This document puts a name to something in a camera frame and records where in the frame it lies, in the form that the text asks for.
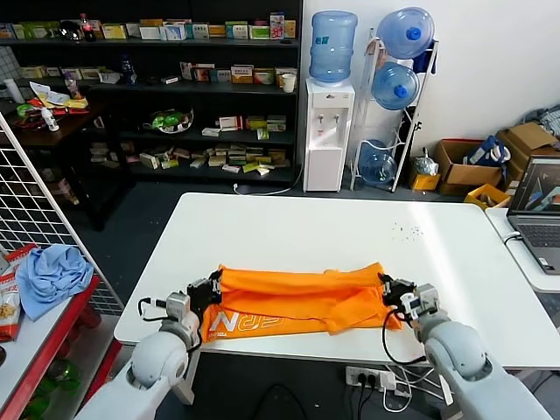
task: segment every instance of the power strip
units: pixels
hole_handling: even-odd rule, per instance
[[[364,374],[366,377],[369,375],[375,376],[375,388],[383,391],[394,391],[396,389],[396,378],[393,372],[387,370],[368,369],[367,367],[346,366],[346,385],[351,387],[361,387],[358,381],[358,376]],[[369,383],[366,383],[366,388],[371,388]]]

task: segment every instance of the laptop keyboard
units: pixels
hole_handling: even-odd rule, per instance
[[[560,225],[517,225],[535,248],[560,248]]]

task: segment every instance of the white water dispenser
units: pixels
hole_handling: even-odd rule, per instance
[[[307,85],[304,191],[340,191],[354,108],[354,89],[348,79]]]

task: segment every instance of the laptop screen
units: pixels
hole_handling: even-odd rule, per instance
[[[532,157],[509,214],[560,215],[560,157]]]

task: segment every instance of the laptop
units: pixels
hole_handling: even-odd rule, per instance
[[[507,211],[546,274],[560,274],[560,156],[533,156]]]

